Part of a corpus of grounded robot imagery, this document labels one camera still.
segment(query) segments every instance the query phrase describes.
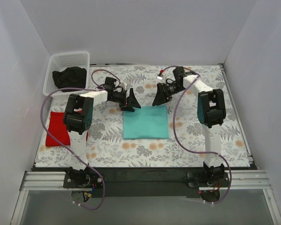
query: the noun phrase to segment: floral tablecloth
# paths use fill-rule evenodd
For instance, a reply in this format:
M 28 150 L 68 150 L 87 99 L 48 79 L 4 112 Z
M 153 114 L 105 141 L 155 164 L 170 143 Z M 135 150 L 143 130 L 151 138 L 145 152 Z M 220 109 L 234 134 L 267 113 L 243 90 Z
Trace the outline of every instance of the floral tablecloth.
M 101 67 L 90 68 L 90 73 Z M 129 82 L 141 106 L 152 105 L 156 94 L 156 75 L 165 66 L 109 66 L 104 67 L 122 81 Z M 247 149 L 219 66 L 191 66 L 201 74 L 201 80 L 212 88 L 224 91 L 227 117 L 222 125 L 222 155 L 231 166 L 249 166 Z M 169 78 L 172 68 L 164 72 Z M 94 74 L 98 83 L 104 83 L 106 72 Z M 94 84 L 91 79 L 89 87 Z M 173 134 L 173 111 L 179 94 L 168 102 L 169 139 L 123 140 L 123 112 L 113 102 L 98 105 L 93 110 L 92 125 L 87 141 L 87 157 L 94 167 L 187 167 L 202 166 L 204 155 L 183 151 Z M 63 112 L 67 100 L 54 100 L 51 110 Z M 188 149 L 204 151 L 204 135 L 197 118 L 197 99 L 190 90 L 182 98 L 176 117 L 177 135 Z M 44 132 L 36 156 L 36 167 L 68 167 L 71 155 L 63 147 L 46 147 Z

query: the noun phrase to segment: glass panel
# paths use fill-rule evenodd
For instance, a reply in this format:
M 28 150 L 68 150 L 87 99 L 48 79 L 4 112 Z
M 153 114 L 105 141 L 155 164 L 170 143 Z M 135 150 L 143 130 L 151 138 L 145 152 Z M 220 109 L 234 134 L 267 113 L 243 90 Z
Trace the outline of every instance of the glass panel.
M 100 199 L 86 204 L 95 206 Z M 109 197 L 97 211 L 72 204 L 70 191 L 29 191 L 22 225 L 273 225 L 262 190 L 231 190 L 220 204 L 185 197 Z

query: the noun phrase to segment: white basket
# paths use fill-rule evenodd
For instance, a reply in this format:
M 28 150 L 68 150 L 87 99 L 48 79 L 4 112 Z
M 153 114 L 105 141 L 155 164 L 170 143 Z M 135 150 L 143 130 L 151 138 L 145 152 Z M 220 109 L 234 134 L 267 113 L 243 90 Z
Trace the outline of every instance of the white basket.
M 46 72 L 43 94 L 49 95 L 58 88 L 54 84 L 52 72 L 63 71 L 68 67 L 80 67 L 86 69 L 85 88 L 89 86 L 89 53 L 88 52 L 67 52 L 52 55 Z M 70 94 L 81 94 L 85 91 L 57 92 L 51 95 L 55 99 L 68 98 Z

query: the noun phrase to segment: black cloth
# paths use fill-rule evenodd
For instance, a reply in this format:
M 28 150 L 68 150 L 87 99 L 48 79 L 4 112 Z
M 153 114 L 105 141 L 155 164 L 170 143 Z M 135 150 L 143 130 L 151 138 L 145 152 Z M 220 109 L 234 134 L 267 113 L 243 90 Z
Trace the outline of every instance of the black cloth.
M 60 88 L 85 88 L 86 83 L 86 69 L 80 67 L 68 67 L 62 72 L 53 71 L 53 80 Z

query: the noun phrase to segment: teal cloth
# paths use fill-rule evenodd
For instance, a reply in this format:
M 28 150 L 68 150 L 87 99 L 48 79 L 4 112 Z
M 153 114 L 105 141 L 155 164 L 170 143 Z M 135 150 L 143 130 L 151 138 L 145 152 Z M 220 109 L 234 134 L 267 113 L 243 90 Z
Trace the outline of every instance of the teal cloth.
M 167 106 L 142 106 L 124 111 L 123 139 L 169 138 Z

